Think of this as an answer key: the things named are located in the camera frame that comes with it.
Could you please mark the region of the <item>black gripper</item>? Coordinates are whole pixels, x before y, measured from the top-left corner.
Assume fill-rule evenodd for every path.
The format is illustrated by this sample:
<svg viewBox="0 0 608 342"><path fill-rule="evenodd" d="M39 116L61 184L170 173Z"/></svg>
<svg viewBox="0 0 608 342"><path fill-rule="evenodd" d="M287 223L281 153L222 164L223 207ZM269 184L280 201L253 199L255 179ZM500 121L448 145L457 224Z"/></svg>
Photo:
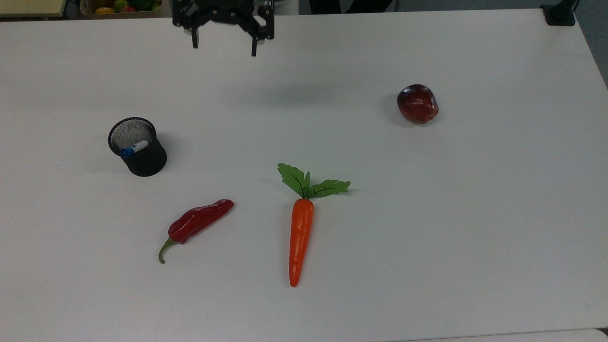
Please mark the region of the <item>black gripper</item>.
<svg viewBox="0 0 608 342"><path fill-rule="evenodd" d="M209 21L256 25L250 34L253 57L257 55L258 45L275 38L274 7L257 8L255 0L184 0L183 7L172 7L172 18L173 25L191 37L193 48L199 48L198 27Z"/></svg>

